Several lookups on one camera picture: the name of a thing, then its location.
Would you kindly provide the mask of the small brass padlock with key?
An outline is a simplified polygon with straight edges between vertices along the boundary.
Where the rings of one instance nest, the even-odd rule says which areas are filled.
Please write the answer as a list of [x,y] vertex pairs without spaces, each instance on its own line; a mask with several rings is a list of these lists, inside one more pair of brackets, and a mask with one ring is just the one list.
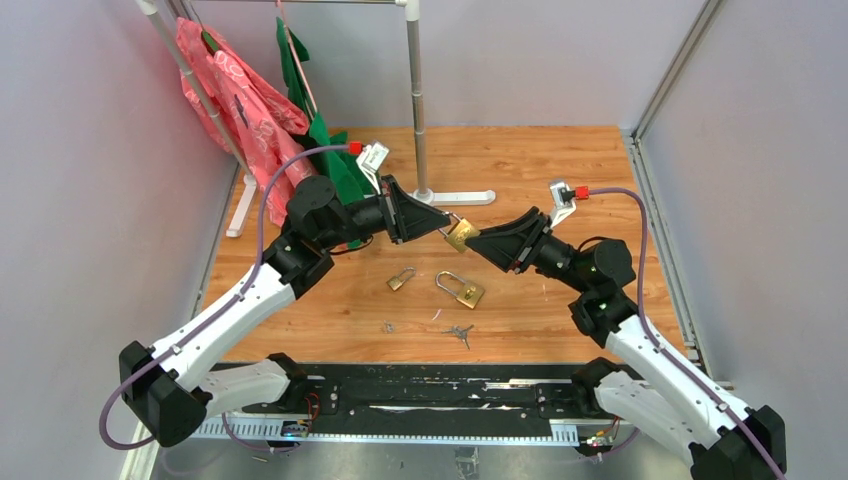
[[391,276],[387,280],[387,285],[392,291],[397,291],[403,287],[403,285],[413,278],[417,273],[417,269],[412,266],[404,267],[400,272]]

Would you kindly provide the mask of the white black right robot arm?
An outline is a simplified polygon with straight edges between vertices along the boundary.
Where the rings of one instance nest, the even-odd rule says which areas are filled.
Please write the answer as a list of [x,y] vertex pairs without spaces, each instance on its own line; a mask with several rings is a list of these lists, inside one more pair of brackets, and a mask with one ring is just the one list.
[[550,218],[532,208],[481,230],[466,246],[504,272],[537,273],[579,294],[570,306],[578,330],[623,360],[585,365],[571,403],[584,417],[601,412],[631,423],[687,466],[694,479],[782,479],[786,429],[771,407],[753,409],[684,357],[624,291],[637,278],[622,240],[583,248],[555,237]]

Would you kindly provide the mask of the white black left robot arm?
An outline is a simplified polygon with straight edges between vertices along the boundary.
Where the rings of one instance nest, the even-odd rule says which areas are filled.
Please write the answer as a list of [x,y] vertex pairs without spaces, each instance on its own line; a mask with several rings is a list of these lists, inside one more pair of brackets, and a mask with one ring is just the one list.
[[271,403],[283,413],[306,400],[307,375],[283,353],[215,373],[222,356],[271,315],[301,299],[334,265],[332,251],[386,233],[395,244],[449,225],[448,212],[405,193],[391,176],[377,195],[350,204],[325,176],[301,181],[286,205],[280,235],[259,249],[257,262],[224,296],[166,337],[145,346],[133,341],[118,356],[122,399],[149,431],[172,447],[207,419],[243,406]]

